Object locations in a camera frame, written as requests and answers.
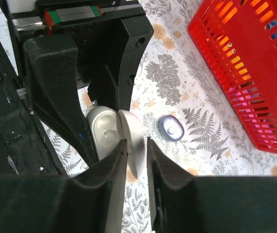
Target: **earbud case lid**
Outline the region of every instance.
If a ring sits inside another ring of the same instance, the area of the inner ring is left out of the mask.
[[[128,164],[135,178],[143,171],[145,161],[145,142],[142,122],[139,118],[125,110],[119,110],[124,138],[128,141]]]

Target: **screw hole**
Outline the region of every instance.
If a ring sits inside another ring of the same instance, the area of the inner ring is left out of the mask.
[[[141,39],[139,39],[136,43],[135,43],[135,47],[136,48],[140,48],[144,43],[145,43],[145,37],[142,37]]]
[[[45,34],[44,30],[37,30],[36,32],[34,32],[34,37],[41,37]]]
[[[128,78],[128,84],[130,86],[134,86],[134,79],[135,79],[135,74],[131,74]]]

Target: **red basket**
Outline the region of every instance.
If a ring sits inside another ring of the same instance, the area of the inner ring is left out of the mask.
[[[253,144],[277,153],[277,0],[204,0],[188,30]]]

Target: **tablecloth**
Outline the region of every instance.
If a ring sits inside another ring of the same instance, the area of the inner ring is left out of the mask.
[[[277,176],[277,155],[253,147],[235,113],[212,77],[186,31],[201,0],[141,0],[155,30],[135,79],[131,112],[143,122],[145,137],[151,136],[165,154],[193,175]],[[0,40],[15,65],[6,19],[0,10]],[[82,111],[90,99],[78,91]],[[186,133],[169,142],[157,121],[176,116]],[[87,165],[60,136],[45,126],[59,158],[71,176]],[[150,233],[147,173],[126,176],[122,232]]]

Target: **button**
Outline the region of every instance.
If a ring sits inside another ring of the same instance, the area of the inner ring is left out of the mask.
[[[169,134],[174,134],[175,133],[174,128],[173,127],[168,128],[168,133]]]

